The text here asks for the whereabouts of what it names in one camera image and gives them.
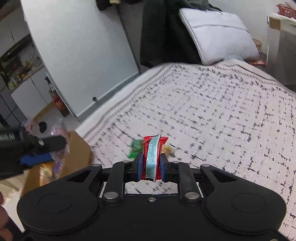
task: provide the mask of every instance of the finger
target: finger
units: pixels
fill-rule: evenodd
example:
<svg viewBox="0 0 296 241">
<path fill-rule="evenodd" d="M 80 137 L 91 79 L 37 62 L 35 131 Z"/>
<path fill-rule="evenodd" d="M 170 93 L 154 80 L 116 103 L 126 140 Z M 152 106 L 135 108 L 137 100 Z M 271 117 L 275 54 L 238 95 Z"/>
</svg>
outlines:
<svg viewBox="0 0 296 241">
<path fill-rule="evenodd" d="M 12 233 L 6 228 L 0 229 L 0 236 L 2 236 L 2 238 L 4 238 L 6 241 L 12 241 L 13 239 Z"/>
<path fill-rule="evenodd" d="M 4 198 L 3 198 L 2 193 L 0 192 L 0 205 L 3 204 L 3 202 L 4 202 Z"/>
<path fill-rule="evenodd" d="M 6 210 L 4 209 L 4 207 L 0 206 L 0 228 L 4 227 L 5 224 L 8 222 L 9 218 L 7 215 Z"/>
</svg>

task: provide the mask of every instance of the white wall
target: white wall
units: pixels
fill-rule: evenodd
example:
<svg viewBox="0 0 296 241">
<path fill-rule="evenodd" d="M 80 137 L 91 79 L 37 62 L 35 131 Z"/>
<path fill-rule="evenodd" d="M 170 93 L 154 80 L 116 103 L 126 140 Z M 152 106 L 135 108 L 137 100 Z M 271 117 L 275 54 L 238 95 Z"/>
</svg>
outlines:
<svg viewBox="0 0 296 241">
<path fill-rule="evenodd" d="M 40 56 L 79 116 L 121 81 L 137 74 L 115 8 L 95 0 L 21 0 Z"/>
<path fill-rule="evenodd" d="M 252 38 L 262 42 L 262 52 L 267 52 L 266 17 L 272 12 L 277 13 L 277 4 L 292 0 L 209 0 L 215 7 L 224 12 L 234 13 L 240 17 Z"/>
</svg>

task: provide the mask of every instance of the brown cardboard box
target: brown cardboard box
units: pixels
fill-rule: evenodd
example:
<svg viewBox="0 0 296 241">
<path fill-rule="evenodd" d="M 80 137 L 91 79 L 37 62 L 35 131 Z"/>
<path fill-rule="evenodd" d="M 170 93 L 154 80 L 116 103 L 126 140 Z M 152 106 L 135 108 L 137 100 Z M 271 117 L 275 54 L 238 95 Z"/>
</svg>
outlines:
<svg viewBox="0 0 296 241">
<path fill-rule="evenodd" d="M 65 155 L 59 178 L 87 167 L 92 158 L 90 146 L 75 131 L 69 132 L 69 153 Z M 40 165 L 30 169 L 21 196 L 39 187 Z"/>
</svg>

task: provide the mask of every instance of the kitchen counter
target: kitchen counter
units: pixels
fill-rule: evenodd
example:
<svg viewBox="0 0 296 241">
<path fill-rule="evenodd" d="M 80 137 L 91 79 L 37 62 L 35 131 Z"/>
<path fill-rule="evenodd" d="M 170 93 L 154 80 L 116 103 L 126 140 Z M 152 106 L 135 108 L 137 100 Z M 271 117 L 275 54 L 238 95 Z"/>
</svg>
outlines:
<svg viewBox="0 0 296 241">
<path fill-rule="evenodd" d="M 44 68 L 44 65 L 41 64 L 33 69 L 31 69 L 27 74 L 26 76 L 22 79 L 21 82 L 19 82 L 19 85 L 14 88 L 13 90 L 10 91 L 10 94 L 12 94 L 22 83 L 24 83 L 29 77 L 31 77 L 32 75 L 34 75 L 36 72 L 38 72 L 40 69 Z"/>
</svg>

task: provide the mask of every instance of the wicker basket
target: wicker basket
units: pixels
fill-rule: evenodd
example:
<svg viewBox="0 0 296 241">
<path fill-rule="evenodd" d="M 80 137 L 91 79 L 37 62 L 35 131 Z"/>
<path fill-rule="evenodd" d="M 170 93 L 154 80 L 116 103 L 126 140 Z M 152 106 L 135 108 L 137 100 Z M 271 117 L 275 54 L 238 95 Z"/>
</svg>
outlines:
<svg viewBox="0 0 296 241">
<path fill-rule="evenodd" d="M 286 5 L 279 4 L 277 5 L 279 9 L 279 15 L 283 15 L 288 18 L 296 18 L 296 11 Z"/>
<path fill-rule="evenodd" d="M 260 40 L 257 39 L 253 39 L 254 43 L 256 44 L 256 47 L 258 49 L 258 52 L 261 52 L 261 46 L 262 46 L 262 42 Z"/>
</svg>

